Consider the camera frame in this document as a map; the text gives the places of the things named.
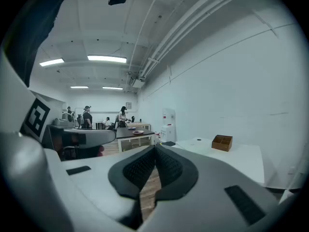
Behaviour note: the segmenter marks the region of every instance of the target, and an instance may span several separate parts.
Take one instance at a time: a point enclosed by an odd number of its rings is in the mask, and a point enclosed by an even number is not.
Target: dark sleeve
[[[62,2],[63,0],[29,0],[6,36],[5,53],[27,87],[38,48],[54,27]]]
[[[84,113],[83,118],[84,118],[84,121],[86,119],[90,119],[90,114],[89,113]]]

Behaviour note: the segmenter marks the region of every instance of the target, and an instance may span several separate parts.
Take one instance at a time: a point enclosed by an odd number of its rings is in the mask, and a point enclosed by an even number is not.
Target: white pipe
[[[150,7],[149,7],[149,9],[148,9],[148,12],[147,12],[147,14],[146,14],[146,17],[144,18],[143,24],[141,25],[139,34],[138,34],[138,36],[137,36],[137,39],[136,39],[136,42],[135,42],[135,45],[134,45],[134,49],[133,49],[133,53],[132,53],[132,57],[131,57],[130,65],[129,65],[129,71],[130,71],[130,69],[131,69],[132,60],[133,60],[133,57],[134,57],[134,53],[135,53],[135,49],[136,49],[137,43],[138,43],[139,38],[140,38],[141,31],[142,31],[142,29],[143,29],[143,27],[144,27],[144,24],[145,24],[145,22],[146,22],[146,19],[147,19],[148,15],[149,15],[149,12],[151,11],[151,9],[152,9],[152,7],[153,7],[155,1],[156,1],[156,0],[153,0],[153,2],[151,3],[151,5],[150,5]]]
[[[168,15],[166,21],[164,22],[164,25],[163,25],[161,31],[164,29],[164,27],[165,27],[166,24],[168,23],[168,21],[169,21],[169,19],[171,18],[171,16],[175,13],[175,11],[177,10],[177,8],[178,8],[180,5],[182,5],[182,3],[183,3],[184,1],[185,1],[185,0],[181,0],[181,1],[175,6],[175,8],[172,10],[172,12]],[[157,39],[157,38],[158,38],[158,35],[159,35],[159,33],[160,33],[161,31],[158,31],[158,32],[155,34],[154,39]],[[152,43],[151,46],[148,48],[148,50],[147,50],[147,52],[146,52],[146,54],[145,54],[145,56],[144,56],[144,58],[143,58],[142,64],[141,64],[140,67],[139,67],[139,71],[138,71],[138,72],[140,72],[141,67],[144,66],[145,62],[147,61],[147,59],[148,59],[148,57],[149,57],[149,54],[151,53],[152,48],[154,47],[154,45],[155,45],[155,43]]]
[[[161,59],[162,55],[166,52],[167,49],[170,48],[170,46],[175,42],[175,40],[177,40],[186,30],[188,30],[188,28],[192,26],[199,18],[201,18],[205,13],[207,13],[208,10],[218,5],[219,3],[220,3],[220,0],[215,0],[213,3],[206,6],[203,10],[201,10],[199,13],[194,15],[192,19],[185,26],[183,26],[180,30],[178,30],[175,36],[169,41],[169,43],[160,52],[160,55],[157,57],[157,59]]]
[[[127,74],[127,75],[126,75],[126,84],[127,84],[127,80],[128,80],[128,78],[129,78],[129,74]]]
[[[224,5],[228,4],[232,0],[224,0],[222,3],[220,3],[218,6],[214,7],[212,10],[208,11],[200,20],[198,20],[188,31],[186,31],[166,52],[162,51],[160,57],[157,60],[163,59],[167,53],[169,53],[188,33],[190,33],[198,24],[200,24],[203,20],[205,20],[209,15],[223,7]],[[149,73],[154,69],[154,67],[157,65],[157,63],[152,63],[151,67],[145,74],[145,78],[149,75]]]
[[[167,35],[164,37],[162,42],[159,44],[157,49],[154,51],[153,55],[151,58],[155,58],[157,53],[160,51],[160,49],[165,45],[165,43],[172,37],[172,35],[180,28],[180,26],[187,20],[189,17],[194,14],[198,9],[203,6],[206,2],[209,0],[199,0],[196,4],[194,4],[181,18],[180,20],[172,27],[172,29],[167,33]],[[143,72],[142,76],[145,74],[146,70],[148,69],[150,65],[150,62],[148,61]]]

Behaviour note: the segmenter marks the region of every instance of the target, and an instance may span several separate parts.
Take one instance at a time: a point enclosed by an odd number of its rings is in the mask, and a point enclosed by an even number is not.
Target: white table
[[[264,167],[259,146],[233,143],[229,152],[225,152],[213,149],[211,143],[212,140],[210,139],[196,137],[190,140],[176,142],[176,145],[173,147],[224,161],[253,181],[262,186],[264,185]]]
[[[134,130],[129,130],[127,127],[124,128],[118,128],[117,129],[117,135],[116,138],[118,140],[118,147],[119,147],[119,152],[122,152],[122,148],[121,148],[121,141],[125,141],[125,140],[129,140],[129,142],[131,142],[132,139],[138,139],[139,140],[139,146],[141,146],[141,142],[140,139],[144,138],[144,137],[148,137],[151,139],[150,144],[154,145],[155,144],[155,133],[144,129],[144,128],[136,128],[136,130],[140,131],[141,129],[144,130],[144,133],[141,135],[135,135],[133,134]]]
[[[147,129],[151,131],[150,124],[148,124],[148,123],[144,123],[144,122],[128,123],[128,122],[126,122],[126,124],[127,124],[128,127],[143,127],[145,129],[146,129],[146,126],[148,126]]]

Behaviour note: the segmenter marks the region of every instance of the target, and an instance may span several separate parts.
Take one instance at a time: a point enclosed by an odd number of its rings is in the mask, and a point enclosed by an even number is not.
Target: woman
[[[68,121],[72,122],[74,121],[74,113],[71,111],[71,107],[68,106],[67,108],[67,113],[68,113]]]
[[[82,129],[92,129],[92,116],[89,113],[91,106],[86,106],[84,108],[83,119],[84,124],[82,125]]]
[[[125,110],[126,110],[126,107],[123,106],[121,108],[121,111],[119,112],[119,127],[121,128],[126,127],[127,118],[126,118]]]

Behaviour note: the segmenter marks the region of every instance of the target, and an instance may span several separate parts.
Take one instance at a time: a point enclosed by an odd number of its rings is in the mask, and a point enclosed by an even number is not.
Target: white wall
[[[72,111],[75,108],[91,106],[90,114],[93,117],[93,122],[103,121],[106,117],[110,117],[111,122],[114,122],[121,107],[125,106],[126,102],[132,103],[132,109],[126,111],[126,117],[136,116],[137,95],[134,94],[112,90],[70,90],[67,99],[67,104]]]
[[[38,94],[65,102],[67,89],[63,84],[59,83],[59,78],[55,76],[56,70],[45,70],[37,65],[37,63],[34,64],[29,89]]]
[[[303,37],[279,0],[235,0],[161,61],[138,95],[138,116],[160,131],[162,108],[171,108],[177,140],[223,134],[235,144],[258,145],[266,186],[284,188],[308,141],[309,55]]]

